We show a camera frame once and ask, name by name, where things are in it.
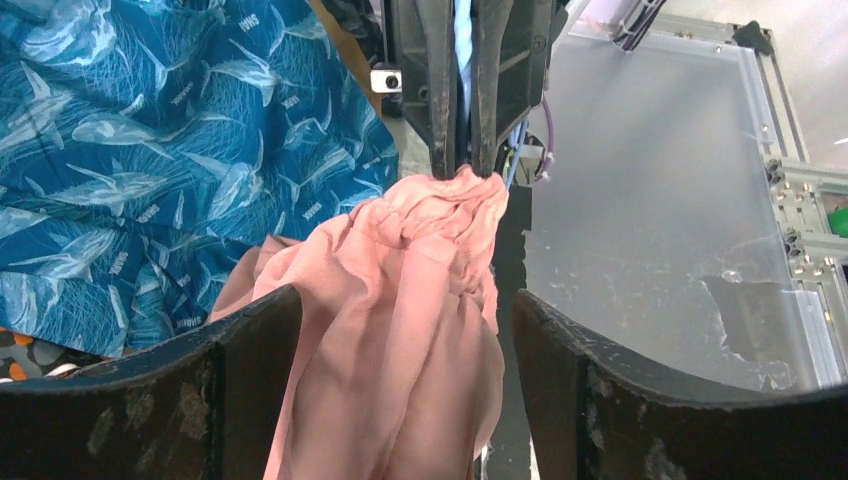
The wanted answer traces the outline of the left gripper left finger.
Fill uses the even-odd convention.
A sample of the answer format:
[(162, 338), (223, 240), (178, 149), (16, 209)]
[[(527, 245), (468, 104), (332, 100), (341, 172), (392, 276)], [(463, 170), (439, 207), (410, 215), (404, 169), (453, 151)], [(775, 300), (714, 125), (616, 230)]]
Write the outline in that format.
[(283, 286), (65, 378), (1, 388), (5, 479), (259, 479), (302, 318)]

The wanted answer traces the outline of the pink shorts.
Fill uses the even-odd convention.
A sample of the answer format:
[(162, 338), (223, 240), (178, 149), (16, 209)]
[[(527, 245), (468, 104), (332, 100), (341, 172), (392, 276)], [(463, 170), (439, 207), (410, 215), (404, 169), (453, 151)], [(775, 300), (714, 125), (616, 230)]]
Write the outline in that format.
[(508, 199), (469, 166), (411, 175), (242, 256), (212, 320), (283, 285), (303, 308), (266, 478), (472, 477), (502, 409), (491, 261)]

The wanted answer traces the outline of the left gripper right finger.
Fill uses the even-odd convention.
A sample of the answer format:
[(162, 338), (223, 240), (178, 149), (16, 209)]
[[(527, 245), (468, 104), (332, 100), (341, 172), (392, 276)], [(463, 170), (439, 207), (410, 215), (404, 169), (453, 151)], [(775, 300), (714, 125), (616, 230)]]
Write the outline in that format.
[(544, 479), (843, 479), (847, 389), (740, 389), (651, 360), (529, 291), (513, 343)]

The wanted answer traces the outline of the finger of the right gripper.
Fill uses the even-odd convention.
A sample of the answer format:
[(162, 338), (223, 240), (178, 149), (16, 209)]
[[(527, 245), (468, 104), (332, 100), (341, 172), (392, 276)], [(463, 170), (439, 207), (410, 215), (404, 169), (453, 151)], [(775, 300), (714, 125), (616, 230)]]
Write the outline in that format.
[(470, 165), (485, 178), (501, 145), (541, 102), (556, 3), (474, 1), (471, 13)]
[(453, 3), (386, 1), (384, 34), (388, 64), (400, 72), (402, 114), (427, 145), (433, 175), (449, 179), (459, 100)]

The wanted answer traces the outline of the light blue wire hanger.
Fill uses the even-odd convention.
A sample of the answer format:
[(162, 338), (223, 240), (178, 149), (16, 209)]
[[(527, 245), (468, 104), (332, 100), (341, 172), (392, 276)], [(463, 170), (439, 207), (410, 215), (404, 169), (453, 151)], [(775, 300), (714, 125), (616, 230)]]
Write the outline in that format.
[(504, 167), (504, 180), (507, 189), (511, 188), (521, 159), (521, 149), (526, 143), (529, 120), (524, 119), (510, 133), (507, 139), (509, 147)]

